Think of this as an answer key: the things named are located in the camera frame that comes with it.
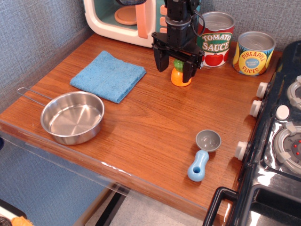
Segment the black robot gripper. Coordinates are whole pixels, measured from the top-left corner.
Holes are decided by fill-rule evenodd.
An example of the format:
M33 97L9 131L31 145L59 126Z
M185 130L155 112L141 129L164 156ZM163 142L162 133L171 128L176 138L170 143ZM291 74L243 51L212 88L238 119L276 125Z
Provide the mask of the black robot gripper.
M182 21L166 17L167 32L152 34L152 48L156 67L163 72L169 66L169 57L183 61L183 83L192 78L197 69L203 67L204 52L196 45L198 14L189 15Z

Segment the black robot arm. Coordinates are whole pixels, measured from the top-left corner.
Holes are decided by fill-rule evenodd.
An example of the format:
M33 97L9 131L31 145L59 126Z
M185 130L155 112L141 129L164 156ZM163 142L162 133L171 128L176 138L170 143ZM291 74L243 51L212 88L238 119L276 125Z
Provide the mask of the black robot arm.
M197 45L196 39L204 30L198 33L199 20L204 20L197 10L199 0L166 0L167 33L152 34L152 48L157 69L162 72L169 66L169 58L173 57L183 62L183 83L194 77L197 69L203 67L204 51Z

